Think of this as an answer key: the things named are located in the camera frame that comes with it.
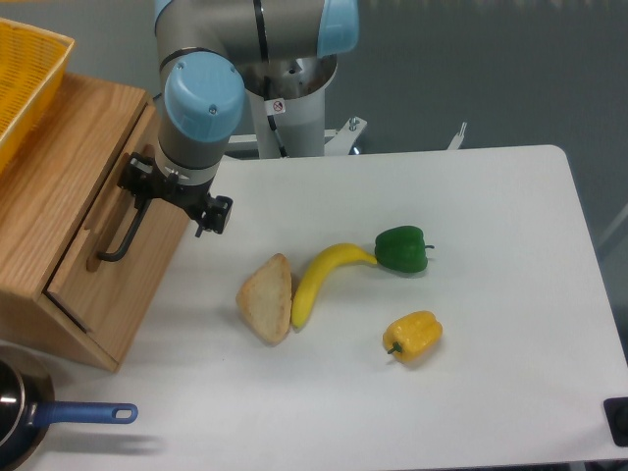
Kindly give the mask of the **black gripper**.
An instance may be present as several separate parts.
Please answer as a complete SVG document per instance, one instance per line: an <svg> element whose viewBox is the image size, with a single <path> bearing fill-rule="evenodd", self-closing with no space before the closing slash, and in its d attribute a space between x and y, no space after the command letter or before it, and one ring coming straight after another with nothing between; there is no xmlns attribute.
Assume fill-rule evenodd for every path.
<svg viewBox="0 0 628 471"><path fill-rule="evenodd" d="M204 232L221 235L231 217L233 200L210 194L214 178L191 183L181 172L161 170L154 158L139 152L125 155L118 187L134 198L133 206L140 210L152 199L163 200L185 211L197 224L196 237Z"/></svg>

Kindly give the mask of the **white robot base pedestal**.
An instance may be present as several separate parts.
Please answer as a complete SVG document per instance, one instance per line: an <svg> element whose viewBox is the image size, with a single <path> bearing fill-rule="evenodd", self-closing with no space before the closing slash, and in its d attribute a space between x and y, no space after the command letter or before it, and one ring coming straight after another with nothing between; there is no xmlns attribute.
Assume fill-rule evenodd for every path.
<svg viewBox="0 0 628 471"><path fill-rule="evenodd" d="M366 120L351 116L339 129L325 124L326 90L337 69L335 55L242 66L253 133L232 136L227 154L260 159L358 155Z"/></svg>

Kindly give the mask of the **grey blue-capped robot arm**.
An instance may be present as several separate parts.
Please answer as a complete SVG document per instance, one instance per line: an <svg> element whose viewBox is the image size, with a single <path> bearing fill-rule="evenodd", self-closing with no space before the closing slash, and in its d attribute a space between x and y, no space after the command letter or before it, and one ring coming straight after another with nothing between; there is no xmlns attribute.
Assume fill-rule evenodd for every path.
<svg viewBox="0 0 628 471"><path fill-rule="evenodd" d="M358 31L355 1L156 2L163 116L154 156L133 153L119 187L140 213L162 199L221 233L233 202L209 190L243 112L239 67L345 53Z"/></svg>

